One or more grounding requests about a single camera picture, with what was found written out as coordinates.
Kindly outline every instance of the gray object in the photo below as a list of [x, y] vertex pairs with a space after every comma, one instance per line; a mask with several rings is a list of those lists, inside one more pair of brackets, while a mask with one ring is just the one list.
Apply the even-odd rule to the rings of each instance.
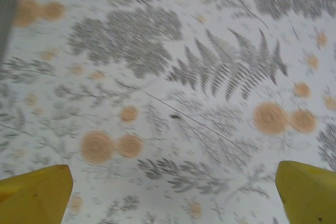
[[0, 66], [4, 60], [17, 0], [0, 0]]

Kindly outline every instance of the yellow plastic part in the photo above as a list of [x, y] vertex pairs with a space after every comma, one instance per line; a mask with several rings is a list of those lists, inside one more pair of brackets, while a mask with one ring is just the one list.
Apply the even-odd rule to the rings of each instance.
[[275, 181], [290, 224], [336, 223], [335, 172], [282, 161]]
[[72, 185], [67, 165], [0, 180], [0, 224], [60, 224]]

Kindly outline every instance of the floor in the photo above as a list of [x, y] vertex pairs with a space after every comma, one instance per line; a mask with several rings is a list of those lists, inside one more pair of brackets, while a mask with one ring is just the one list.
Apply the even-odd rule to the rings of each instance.
[[20, 0], [0, 179], [68, 164], [63, 223], [288, 223], [281, 160], [336, 170], [336, 0]]

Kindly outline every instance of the patterned floor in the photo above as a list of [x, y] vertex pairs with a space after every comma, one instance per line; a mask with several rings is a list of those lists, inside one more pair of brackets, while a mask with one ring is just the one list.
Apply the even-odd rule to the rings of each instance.
[[336, 170], [335, 16], [336, 0], [20, 0], [0, 179], [68, 164], [63, 223], [288, 223], [278, 162]]

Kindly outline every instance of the small dark speck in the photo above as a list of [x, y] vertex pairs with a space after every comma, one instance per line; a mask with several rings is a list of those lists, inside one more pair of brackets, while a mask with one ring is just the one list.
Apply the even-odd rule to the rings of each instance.
[[170, 118], [172, 119], [181, 119], [178, 115], [169, 115]]

